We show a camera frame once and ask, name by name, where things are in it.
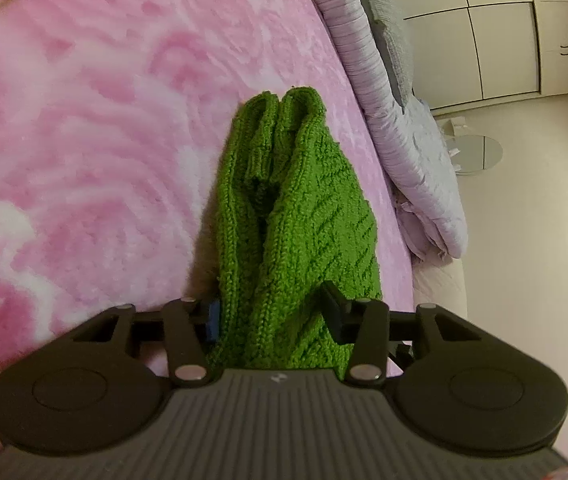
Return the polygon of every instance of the beige wall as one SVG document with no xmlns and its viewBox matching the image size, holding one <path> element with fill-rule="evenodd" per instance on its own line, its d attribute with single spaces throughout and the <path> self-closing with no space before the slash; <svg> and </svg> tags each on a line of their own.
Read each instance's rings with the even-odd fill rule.
<svg viewBox="0 0 568 480">
<path fill-rule="evenodd" d="M 504 159 L 460 177 L 469 318 L 568 384 L 568 96 L 469 110 Z M 558 440 L 568 457 L 568 420 Z"/>
</svg>

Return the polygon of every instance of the white logo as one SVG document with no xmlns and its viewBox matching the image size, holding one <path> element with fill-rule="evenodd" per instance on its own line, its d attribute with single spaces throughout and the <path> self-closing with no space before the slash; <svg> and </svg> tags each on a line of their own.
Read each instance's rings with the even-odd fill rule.
<svg viewBox="0 0 568 480">
<path fill-rule="evenodd" d="M 274 383 L 280 384 L 288 380 L 288 375 L 282 373 L 275 374 L 270 376 L 270 380 L 273 381 Z"/>
</svg>

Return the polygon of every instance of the pink bedsheet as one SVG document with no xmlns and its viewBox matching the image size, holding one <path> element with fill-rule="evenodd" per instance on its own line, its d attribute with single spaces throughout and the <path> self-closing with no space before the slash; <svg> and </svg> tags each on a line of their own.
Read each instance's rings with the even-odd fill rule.
<svg viewBox="0 0 568 480">
<path fill-rule="evenodd" d="M 309 85 L 378 219 L 385 300 L 412 307 L 392 200 L 311 0 L 14 0 L 0 11 L 0 370 L 120 303 L 211 290 L 231 118 Z"/>
</svg>

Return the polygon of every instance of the green knitted garment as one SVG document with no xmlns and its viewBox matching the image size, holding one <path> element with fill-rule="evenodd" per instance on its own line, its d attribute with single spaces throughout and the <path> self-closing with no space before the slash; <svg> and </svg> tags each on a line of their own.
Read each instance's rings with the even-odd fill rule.
<svg viewBox="0 0 568 480">
<path fill-rule="evenodd" d="M 212 365 L 337 368 L 310 295 L 331 280 L 347 298 L 380 298 L 375 217 L 326 127 L 312 88 L 264 92 L 235 119 L 218 183 L 221 340 Z"/>
</svg>

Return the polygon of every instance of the gray pillow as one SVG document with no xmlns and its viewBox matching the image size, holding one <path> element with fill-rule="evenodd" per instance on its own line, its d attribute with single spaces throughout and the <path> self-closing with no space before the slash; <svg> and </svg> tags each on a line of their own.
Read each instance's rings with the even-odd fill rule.
<svg viewBox="0 0 568 480">
<path fill-rule="evenodd" d="M 360 0 L 384 62 L 393 97 L 404 108 L 413 92 L 413 49 L 402 13 L 391 0 Z"/>
</svg>

